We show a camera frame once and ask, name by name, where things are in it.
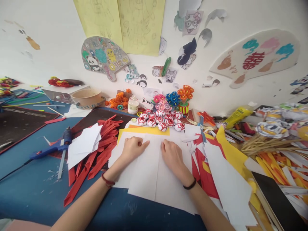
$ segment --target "wooden stick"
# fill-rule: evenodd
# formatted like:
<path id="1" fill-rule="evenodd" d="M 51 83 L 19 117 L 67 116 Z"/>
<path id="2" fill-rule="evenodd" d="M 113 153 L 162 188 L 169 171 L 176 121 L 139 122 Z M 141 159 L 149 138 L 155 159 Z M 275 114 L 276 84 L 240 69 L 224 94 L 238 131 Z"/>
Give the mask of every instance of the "wooden stick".
<path id="1" fill-rule="evenodd" d="M 54 111 L 55 113 L 59 114 L 60 116 L 65 117 L 64 115 L 62 115 L 61 113 L 57 112 L 56 110 L 52 109 L 51 107 L 48 107 L 50 110 Z"/>

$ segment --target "red chinese character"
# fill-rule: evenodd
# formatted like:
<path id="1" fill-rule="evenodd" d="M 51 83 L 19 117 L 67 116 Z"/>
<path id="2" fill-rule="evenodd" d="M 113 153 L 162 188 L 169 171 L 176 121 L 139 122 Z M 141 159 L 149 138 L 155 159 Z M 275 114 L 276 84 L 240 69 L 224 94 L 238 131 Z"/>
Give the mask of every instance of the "red chinese character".
<path id="1" fill-rule="evenodd" d="M 253 53 L 251 55 L 249 55 L 245 61 L 243 62 L 243 68 L 245 70 L 249 70 L 249 69 L 252 69 L 254 68 L 256 65 L 259 65 L 259 63 L 261 63 L 264 59 L 264 54 L 265 52 L 263 53 Z"/>

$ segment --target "glue bottle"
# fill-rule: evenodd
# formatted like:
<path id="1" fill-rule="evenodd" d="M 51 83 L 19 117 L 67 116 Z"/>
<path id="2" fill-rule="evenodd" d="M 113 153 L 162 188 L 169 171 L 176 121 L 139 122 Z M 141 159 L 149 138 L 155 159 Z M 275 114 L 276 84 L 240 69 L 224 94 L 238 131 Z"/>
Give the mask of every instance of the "glue bottle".
<path id="1" fill-rule="evenodd" d="M 127 110 L 129 114 L 135 115 L 138 112 L 139 102 L 135 95 L 129 98 Z"/>
<path id="2" fill-rule="evenodd" d="M 224 123 L 226 123 L 226 129 L 229 130 L 233 128 L 237 122 L 241 121 L 246 116 L 251 115 L 253 113 L 253 108 L 256 105 L 257 104 L 254 102 L 249 102 L 248 105 L 239 106 L 235 112 L 233 112 L 232 115 L 224 121 Z"/>

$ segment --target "person's right hand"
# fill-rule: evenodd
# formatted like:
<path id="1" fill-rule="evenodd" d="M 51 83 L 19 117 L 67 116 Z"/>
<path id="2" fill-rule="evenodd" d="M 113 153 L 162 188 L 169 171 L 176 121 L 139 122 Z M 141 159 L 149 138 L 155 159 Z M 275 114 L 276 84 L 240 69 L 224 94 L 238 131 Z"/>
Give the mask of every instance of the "person's right hand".
<path id="1" fill-rule="evenodd" d="M 182 150 L 174 142 L 164 140 L 161 143 L 163 160 L 173 174 L 186 187 L 194 182 L 194 177 L 183 162 Z"/>

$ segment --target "panda drawing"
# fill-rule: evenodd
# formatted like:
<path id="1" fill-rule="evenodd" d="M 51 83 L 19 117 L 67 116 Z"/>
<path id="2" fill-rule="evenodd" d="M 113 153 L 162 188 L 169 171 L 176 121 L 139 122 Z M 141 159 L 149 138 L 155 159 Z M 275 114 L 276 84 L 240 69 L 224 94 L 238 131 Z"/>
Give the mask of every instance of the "panda drawing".
<path id="1" fill-rule="evenodd" d="M 86 56 L 87 62 L 90 65 L 92 71 L 100 71 L 100 65 L 94 56 Z"/>

